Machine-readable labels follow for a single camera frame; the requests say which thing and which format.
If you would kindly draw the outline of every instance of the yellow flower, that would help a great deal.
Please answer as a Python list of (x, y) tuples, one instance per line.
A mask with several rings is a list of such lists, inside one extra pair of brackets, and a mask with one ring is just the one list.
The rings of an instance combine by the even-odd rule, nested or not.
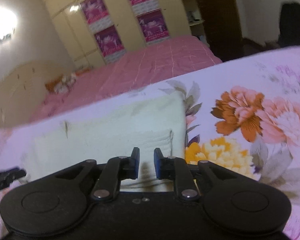
[(198, 161), (208, 160), (231, 171), (253, 178), (251, 172), (252, 156), (248, 150), (242, 150), (236, 139), (220, 137), (200, 145), (192, 143), (185, 151), (188, 164), (198, 164)]

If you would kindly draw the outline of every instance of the white towel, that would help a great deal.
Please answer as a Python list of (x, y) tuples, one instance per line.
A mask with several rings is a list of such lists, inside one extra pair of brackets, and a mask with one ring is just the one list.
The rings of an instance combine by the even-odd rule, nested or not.
[(185, 132), (185, 110), (177, 92), (122, 106), (91, 122), (63, 123), (34, 140), (24, 167), (34, 180), (86, 159), (106, 163), (115, 156), (130, 156), (139, 147), (139, 178), (123, 181), (122, 190), (165, 191), (167, 187), (161, 184), (166, 181), (155, 177), (154, 149), (159, 147), (165, 156), (183, 157)]

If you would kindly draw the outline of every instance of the floral tablecloth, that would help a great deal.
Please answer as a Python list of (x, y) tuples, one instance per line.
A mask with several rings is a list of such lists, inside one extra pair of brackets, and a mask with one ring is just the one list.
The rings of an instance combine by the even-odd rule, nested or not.
[(100, 117), (175, 90), (184, 95), (186, 161), (209, 160), (283, 191), (292, 203), (284, 232), (300, 240), (300, 47), (226, 62), (0, 131), (0, 168), (21, 163), (32, 139), (60, 122)]

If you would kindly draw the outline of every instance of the white wall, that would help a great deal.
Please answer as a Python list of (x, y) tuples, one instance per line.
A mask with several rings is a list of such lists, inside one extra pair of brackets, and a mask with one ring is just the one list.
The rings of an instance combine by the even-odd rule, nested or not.
[(18, 19), (12, 40), (0, 45), (0, 81), (19, 64), (52, 60), (74, 68), (41, 0), (0, 0)]
[(238, 6), (241, 24), (246, 23), (242, 27), (246, 31), (242, 31), (243, 36), (260, 44), (278, 39), (281, 4), (286, 1), (300, 3), (300, 0), (237, 0), (242, 3), (241, 10)]

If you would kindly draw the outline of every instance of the bright light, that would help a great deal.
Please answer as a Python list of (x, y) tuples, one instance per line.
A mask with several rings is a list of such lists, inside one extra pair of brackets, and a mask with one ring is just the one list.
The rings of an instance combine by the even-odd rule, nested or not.
[(70, 7), (70, 12), (76, 12), (77, 10), (79, 10), (79, 5), (73, 5)]
[(16, 26), (16, 15), (12, 11), (0, 7), (0, 39), (7, 34), (13, 34)]

